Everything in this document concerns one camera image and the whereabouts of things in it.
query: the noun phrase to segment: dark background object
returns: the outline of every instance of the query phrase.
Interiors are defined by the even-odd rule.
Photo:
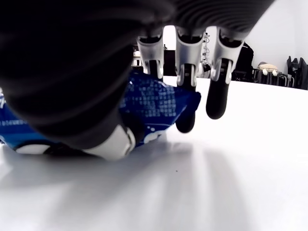
[[[232,73],[232,80],[251,83],[254,82],[252,76],[253,67],[251,66],[253,58],[254,51],[247,43],[244,43],[236,64],[236,68]]]
[[[133,45],[133,51],[139,51],[138,45]]]
[[[177,76],[175,72],[175,51],[164,51],[164,76]]]
[[[298,61],[297,58],[295,58],[293,61],[291,61],[291,57],[287,59],[287,66],[288,66],[288,74],[292,75],[292,77],[296,76],[296,71],[298,69]]]
[[[308,67],[303,58],[300,58],[299,60],[295,88],[308,90]]]

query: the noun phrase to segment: blue plastic packaging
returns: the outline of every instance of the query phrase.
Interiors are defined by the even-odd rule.
[[[145,136],[140,146],[156,139],[175,123],[183,110],[192,113],[198,108],[201,95],[154,79],[150,75],[132,71],[120,113],[131,113],[144,124]],[[16,150],[29,144],[59,145],[34,131],[25,121],[18,119],[0,95],[0,140]]]
[[[145,136],[137,145],[140,146],[160,136],[184,110],[193,114],[200,99],[198,92],[166,85],[151,75],[132,71],[120,112],[132,113],[142,120]]]

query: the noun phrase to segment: white wall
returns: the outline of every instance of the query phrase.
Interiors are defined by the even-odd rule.
[[[295,18],[295,55],[298,61],[302,57],[308,62],[308,1],[295,0],[292,10]]]
[[[254,50],[253,67],[256,68],[260,62],[268,62],[276,65],[279,71],[286,73],[286,60],[289,55],[294,58],[298,53],[308,54],[308,45],[306,50],[301,49],[302,43],[308,44],[308,29],[304,30],[305,32],[302,33],[304,35],[297,36],[295,34],[298,27],[305,27],[308,22],[308,0],[295,1],[307,5],[305,9],[302,8],[301,10],[303,11],[301,13],[303,21],[300,26],[295,26],[295,23],[298,23],[299,20],[295,18],[297,12],[293,9],[294,1],[276,0],[246,38],[247,44]],[[210,35],[208,48],[211,59],[216,44],[217,30],[216,27],[211,26],[206,31]],[[301,36],[301,43],[296,43],[295,38]],[[163,40],[169,50],[175,50],[176,35],[173,26],[165,27]]]
[[[277,0],[252,29],[246,43],[254,50],[253,67],[267,62],[286,72],[286,60],[295,56],[295,19],[292,1]]]

